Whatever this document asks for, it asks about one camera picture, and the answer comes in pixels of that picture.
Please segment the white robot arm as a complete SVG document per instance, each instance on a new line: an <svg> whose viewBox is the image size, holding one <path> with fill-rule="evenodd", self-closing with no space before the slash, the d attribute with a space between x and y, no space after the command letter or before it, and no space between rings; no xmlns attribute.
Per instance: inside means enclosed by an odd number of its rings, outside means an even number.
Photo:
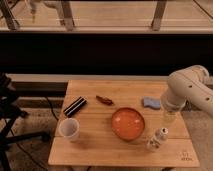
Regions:
<svg viewBox="0 0 213 171"><path fill-rule="evenodd" d="M201 65L193 65L172 72L167 79L167 89L161 95L163 125L169 127L189 101L213 117L213 90L206 86L210 75Z"/></svg>

